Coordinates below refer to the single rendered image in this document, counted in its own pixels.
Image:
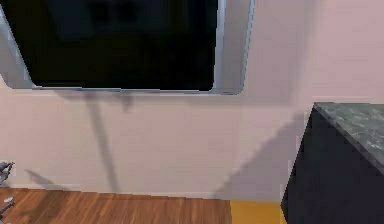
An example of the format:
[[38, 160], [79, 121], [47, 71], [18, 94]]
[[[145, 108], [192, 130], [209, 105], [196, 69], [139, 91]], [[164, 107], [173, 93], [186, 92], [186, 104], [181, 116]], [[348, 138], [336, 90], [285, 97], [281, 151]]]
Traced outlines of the silver framed black television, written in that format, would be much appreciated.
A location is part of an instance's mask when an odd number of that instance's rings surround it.
[[12, 89], [237, 94], [255, 0], [0, 0]]

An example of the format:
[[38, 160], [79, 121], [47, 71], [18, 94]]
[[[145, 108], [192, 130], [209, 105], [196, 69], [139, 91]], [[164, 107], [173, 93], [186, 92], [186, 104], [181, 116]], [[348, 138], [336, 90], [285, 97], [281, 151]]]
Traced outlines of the black counter with marble top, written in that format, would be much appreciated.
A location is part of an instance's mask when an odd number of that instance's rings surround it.
[[313, 105], [281, 209], [287, 224], [384, 224], [384, 104]]

